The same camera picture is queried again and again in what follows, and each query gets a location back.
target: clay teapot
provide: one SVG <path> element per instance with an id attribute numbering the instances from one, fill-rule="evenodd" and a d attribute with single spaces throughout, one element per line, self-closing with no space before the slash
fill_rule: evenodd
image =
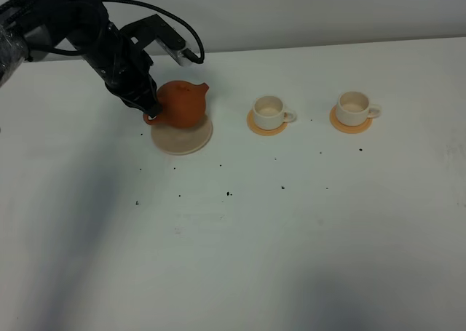
<path id="1" fill-rule="evenodd" d="M 162 112 L 152 120 L 144 114 L 144 121 L 149 125 L 169 124 L 177 129 L 193 127 L 205 114 L 205 94 L 208 90 L 207 84 L 169 81 L 157 90 Z"/>

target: white cup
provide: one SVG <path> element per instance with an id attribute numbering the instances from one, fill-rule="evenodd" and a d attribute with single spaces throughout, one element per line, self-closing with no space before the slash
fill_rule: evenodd
<path id="1" fill-rule="evenodd" d="M 259 129 L 271 130 L 277 129 L 284 122 L 295 121 L 296 112 L 286 108 L 278 97 L 263 96 L 253 105 L 253 117 Z"/>
<path id="2" fill-rule="evenodd" d="M 371 104 L 369 97 L 361 92 L 346 92 L 336 104 L 336 118 L 343 125 L 358 126 L 367 118 L 376 118 L 382 113 L 382 107 Z"/>

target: teapot handle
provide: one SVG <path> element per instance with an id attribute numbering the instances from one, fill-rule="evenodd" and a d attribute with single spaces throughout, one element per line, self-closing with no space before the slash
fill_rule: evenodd
<path id="1" fill-rule="evenodd" d="M 160 122 L 163 122 L 163 118 L 162 118 L 162 116 L 160 116 L 160 114 L 157 115 L 153 119 L 150 119 L 149 115 L 143 114 L 143 119 L 144 119 L 145 123 L 148 124 L 148 125 L 156 125 L 156 124 L 158 124 Z"/>

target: orange teapot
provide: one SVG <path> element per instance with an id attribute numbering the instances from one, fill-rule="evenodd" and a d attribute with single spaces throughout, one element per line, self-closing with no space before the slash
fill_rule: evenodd
<path id="1" fill-rule="evenodd" d="M 169 81 L 157 90 L 162 112 L 154 119 L 144 114 L 149 125 L 168 124 L 177 129 L 196 125 L 205 114 L 205 94 L 209 86 L 194 85 L 187 81 Z"/>

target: white wall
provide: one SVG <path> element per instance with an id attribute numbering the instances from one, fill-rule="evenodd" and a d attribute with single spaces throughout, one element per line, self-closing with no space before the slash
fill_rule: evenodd
<path id="1" fill-rule="evenodd" d="M 211 52 L 466 33 L 465 0 L 141 1 L 188 21 Z M 127 5 L 108 10 L 120 27 L 151 14 Z M 157 45 L 149 51 L 159 53 Z"/>

